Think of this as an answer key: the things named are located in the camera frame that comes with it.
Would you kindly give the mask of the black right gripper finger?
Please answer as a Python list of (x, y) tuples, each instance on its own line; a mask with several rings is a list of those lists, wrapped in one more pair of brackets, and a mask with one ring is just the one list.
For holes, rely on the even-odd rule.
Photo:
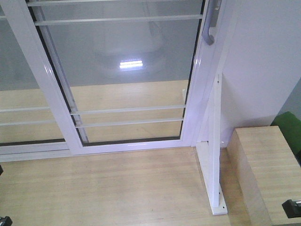
[(301, 201), (300, 200), (286, 200), (282, 203), (283, 210), (288, 218), (301, 217)]

